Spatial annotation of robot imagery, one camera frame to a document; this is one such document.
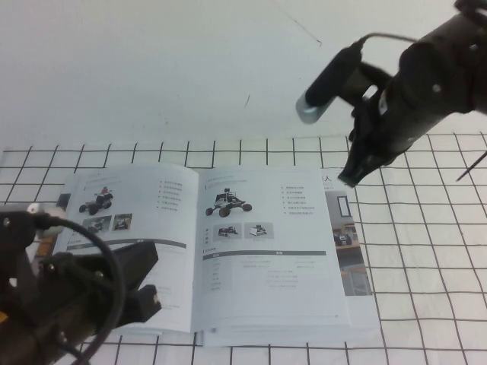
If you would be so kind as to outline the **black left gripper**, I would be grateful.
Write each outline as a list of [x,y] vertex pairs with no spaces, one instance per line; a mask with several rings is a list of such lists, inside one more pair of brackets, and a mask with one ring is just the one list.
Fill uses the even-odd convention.
[[61,253],[35,275],[21,268],[18,282],[3,278],[3,358],[91,358],[107,336],[126,323],[146,323],[161,310],[157,288],[143,283],[158,261],[154,241],[107,255]]

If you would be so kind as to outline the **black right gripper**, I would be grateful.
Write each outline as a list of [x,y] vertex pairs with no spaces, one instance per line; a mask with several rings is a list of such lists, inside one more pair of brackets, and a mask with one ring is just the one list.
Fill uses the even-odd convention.
[[352,110],[351,151],[338,179],[356,187],[365,177],[390,164],[419,139],[418,113],[395,77],[376,84],[372,97],[360,97]]

